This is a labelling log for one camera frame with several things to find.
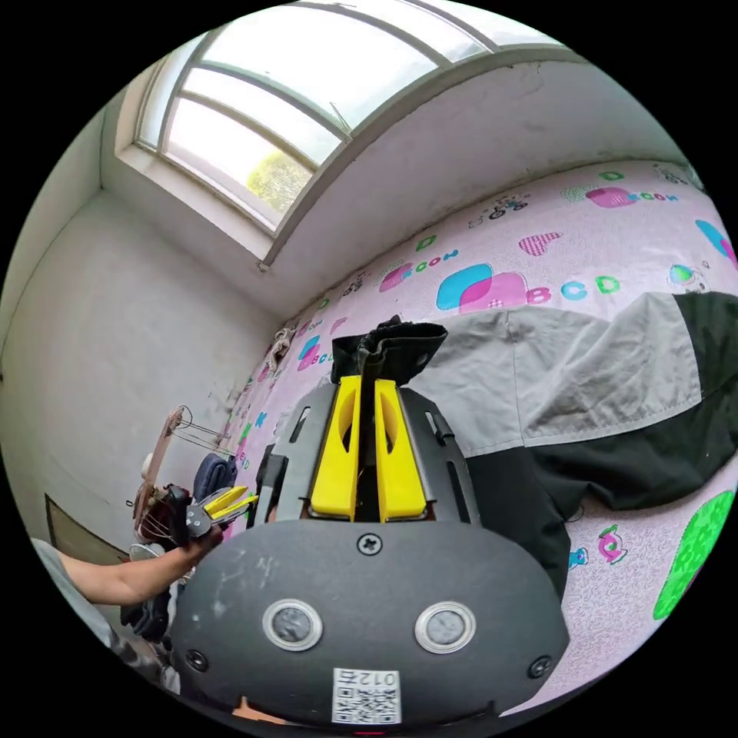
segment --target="pink cartoon pattern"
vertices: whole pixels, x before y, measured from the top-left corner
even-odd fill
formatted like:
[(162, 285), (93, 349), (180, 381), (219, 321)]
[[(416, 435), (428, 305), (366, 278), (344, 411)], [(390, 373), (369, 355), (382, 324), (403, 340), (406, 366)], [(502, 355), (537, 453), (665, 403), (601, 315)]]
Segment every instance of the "pink cartoon pattern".
[[(231, 414), (237, 483), (254, 489), (264, 448), (291, 408), (328, 381), (336, 337), (395, 314), (437, 321), (524, 305), (610, 320), (644, 291), (705, 290), (738, 294), (738, 260), (712, 201), (675, 165), (611, 162), (495, 195), (347, 275), (288, 321), (297, 331), (278, 372), (264, 374), (262, 360)], [(677, 508), (613, 521), (592, 503), (567, 522), (573, 570), (563, 608), (572, 644), (534, 700), (515, 711), (600, 676), (648, 638), (683, 527), (728, 477), (738, 477), (738, 460)], [(229, 534), (242, 527), (237, 521)]]

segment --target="tree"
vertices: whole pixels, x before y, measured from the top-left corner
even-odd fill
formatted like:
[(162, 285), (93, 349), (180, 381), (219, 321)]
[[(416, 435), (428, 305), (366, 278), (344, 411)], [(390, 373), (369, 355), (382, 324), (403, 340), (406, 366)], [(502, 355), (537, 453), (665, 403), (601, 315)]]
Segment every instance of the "tree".
[(311, 173), (283, 151), (274, 151), (249, 175), (246, 186), (279, 213), (286, 213)]

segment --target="black cloth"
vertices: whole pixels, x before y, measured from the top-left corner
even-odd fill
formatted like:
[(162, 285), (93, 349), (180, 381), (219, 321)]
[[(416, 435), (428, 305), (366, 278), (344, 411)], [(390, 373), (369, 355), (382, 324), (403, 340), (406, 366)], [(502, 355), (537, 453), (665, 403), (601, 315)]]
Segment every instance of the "black cloth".
[(218, 454), (208, 454), (200, 463), (198, 472), (194, 476), (192, 498), (195, 502), (202, 502), (224, 487), (233, 487), (238, 475), (238, 465), (235, 456), (224, 459)]
[(336, 338), (331, 382), (360, 374), (369, 386), (389, 379), (401, 387), (424, 369), (447, 335), (442, 325), (403, 323), (394, 315), (364, 335)]
[(129, 625), (134, 635), (158, 643), (169, 626), (169, 589), (138, 605), (121, 607), (121, 625)]
[[(482, 525), (533, 556), (560, 597), (569, 570), (565, 523), (585, 496), (611, 510), (668, 504), (697, 492), (738, 450), (738, 298), (713, 292), (674, 299), (689, 332), (701, 402), (631, 432), (467, 459)], [(362, 374), (399, 385), (419, 374), (445, 329), (393, 320), (366, 336), (334, 341), (331, 380)], [(419, 363), (426, 353), (427, 361)]]

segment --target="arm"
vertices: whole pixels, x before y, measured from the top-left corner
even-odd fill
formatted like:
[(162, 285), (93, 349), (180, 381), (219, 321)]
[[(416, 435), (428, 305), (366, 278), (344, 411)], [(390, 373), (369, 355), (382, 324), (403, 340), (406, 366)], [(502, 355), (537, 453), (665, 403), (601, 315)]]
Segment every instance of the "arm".
[(156, 597), (183, 577), (220, 543), (223, 532), (215, 527), (202, 542), (175, 548), (155, 559), (99, 566), (59, 553), (62, 566), (80, 594), (94, 605), (135, 605)]

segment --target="window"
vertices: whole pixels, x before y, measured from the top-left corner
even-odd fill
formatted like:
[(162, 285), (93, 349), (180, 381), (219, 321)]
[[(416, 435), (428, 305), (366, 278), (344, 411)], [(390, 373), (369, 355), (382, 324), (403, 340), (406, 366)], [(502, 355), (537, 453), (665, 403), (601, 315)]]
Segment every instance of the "window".
[(447, 0), (299, 0), (193, 39), (155, 70), (136, 143), (272, 233), (329, 157), (426, 78), (557, 43)]

